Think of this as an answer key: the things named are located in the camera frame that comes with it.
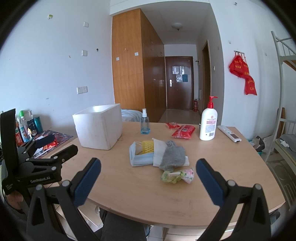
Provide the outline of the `person left hand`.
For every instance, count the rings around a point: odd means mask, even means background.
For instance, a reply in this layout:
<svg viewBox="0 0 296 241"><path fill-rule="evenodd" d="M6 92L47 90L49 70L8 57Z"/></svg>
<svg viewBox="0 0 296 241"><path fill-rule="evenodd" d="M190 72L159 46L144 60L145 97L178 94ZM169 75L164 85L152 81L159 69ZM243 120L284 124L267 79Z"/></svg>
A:
<svg viewBox="0 0 296 241"><path fill-rule="evenodd" d="M12 192L11 194L6 196L6 200L11 207L16 210L21 210L21 204L23 202L23 196L17 191Z"/></svg>

